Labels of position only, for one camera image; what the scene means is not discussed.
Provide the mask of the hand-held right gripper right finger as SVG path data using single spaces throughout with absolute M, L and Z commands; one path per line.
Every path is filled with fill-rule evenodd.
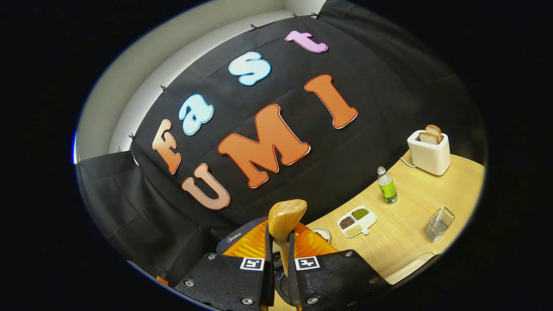
M 349 311 L 391 291 L 355 250 L 338 251 L 303 224 L 289 236 L 287 277 L 298 311 Z

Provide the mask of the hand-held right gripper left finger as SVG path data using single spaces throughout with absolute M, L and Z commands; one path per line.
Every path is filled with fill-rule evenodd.
M 272 238 L 257 218 L 223 238 L 174 289 L 219 311 L 266 311 L 274 305 Z

